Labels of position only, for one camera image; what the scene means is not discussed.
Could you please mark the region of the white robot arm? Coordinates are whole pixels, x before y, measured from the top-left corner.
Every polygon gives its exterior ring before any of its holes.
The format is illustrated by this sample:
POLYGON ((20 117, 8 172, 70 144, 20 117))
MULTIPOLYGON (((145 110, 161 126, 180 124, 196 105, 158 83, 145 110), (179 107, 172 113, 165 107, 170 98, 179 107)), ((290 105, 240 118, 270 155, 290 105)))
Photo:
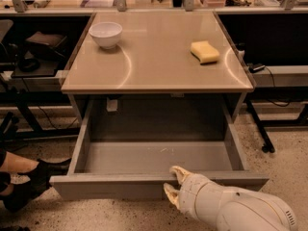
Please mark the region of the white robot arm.
POLYGON ((168 200, 182 214, 216 231, 298 231, 294 211, 275 195, 222 186, 179 166, 169 171, 180 189, 164 183, 168 200))

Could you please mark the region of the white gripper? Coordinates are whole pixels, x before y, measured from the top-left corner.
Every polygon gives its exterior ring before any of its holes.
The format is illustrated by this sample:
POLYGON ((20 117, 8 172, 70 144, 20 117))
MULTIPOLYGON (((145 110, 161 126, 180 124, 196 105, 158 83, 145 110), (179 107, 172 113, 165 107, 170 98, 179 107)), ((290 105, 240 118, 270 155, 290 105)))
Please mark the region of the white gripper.
POLYGON ((178 191, 164 183, 164 191, 170 203, 191 218, 202 222, 216 222, 218 212, 227 202, 230 188, 180 166, 172 166, 169 171, 176 176, 181 186, 178 191))

